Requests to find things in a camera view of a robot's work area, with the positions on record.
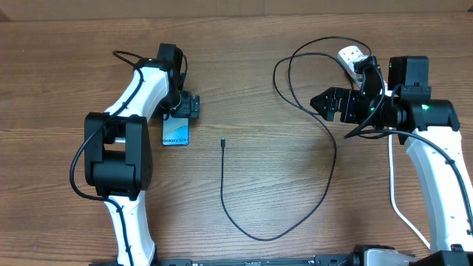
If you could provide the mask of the blue Samsung Galaxy smartphone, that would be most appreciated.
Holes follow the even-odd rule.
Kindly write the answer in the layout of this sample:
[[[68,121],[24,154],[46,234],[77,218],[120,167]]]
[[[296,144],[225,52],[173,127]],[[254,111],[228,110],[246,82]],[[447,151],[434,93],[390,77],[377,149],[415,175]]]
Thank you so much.
[[[189,119],[163,117],[162,144],[164,146],[187,146],[189,144]]]

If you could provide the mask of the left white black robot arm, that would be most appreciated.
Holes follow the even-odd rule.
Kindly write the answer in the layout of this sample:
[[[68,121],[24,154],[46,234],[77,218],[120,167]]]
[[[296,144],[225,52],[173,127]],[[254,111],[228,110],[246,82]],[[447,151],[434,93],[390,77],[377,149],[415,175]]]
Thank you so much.
[[[84,120],[86,183],[92,200],[108,209],[118,244],[114,265],[156,265],[157,246],[149,230],[146,191],[153,176],[149,123],[162,123],[163,146],[186,146],[190,123],[200,116],[200,98],[184,90],[188,61],[175,44],[160,44],[157,55],[138,55],[132,79],[118,100]]]

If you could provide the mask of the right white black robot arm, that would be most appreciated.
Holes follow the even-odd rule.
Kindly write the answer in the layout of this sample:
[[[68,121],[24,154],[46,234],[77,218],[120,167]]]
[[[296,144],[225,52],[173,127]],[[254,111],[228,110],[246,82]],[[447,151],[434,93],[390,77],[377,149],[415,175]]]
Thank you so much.
[[[393,57],[387,79],[374,57],[338,55],[357,90],[330,87],[310,105],[325,119],[340,112],[354,123],[349,137],[399,137],[412,161],[430,224],[430,255],[417,265],[472,264],[472,183],[461,146],[460,123],[449,100],[433,100],[426,56]]]

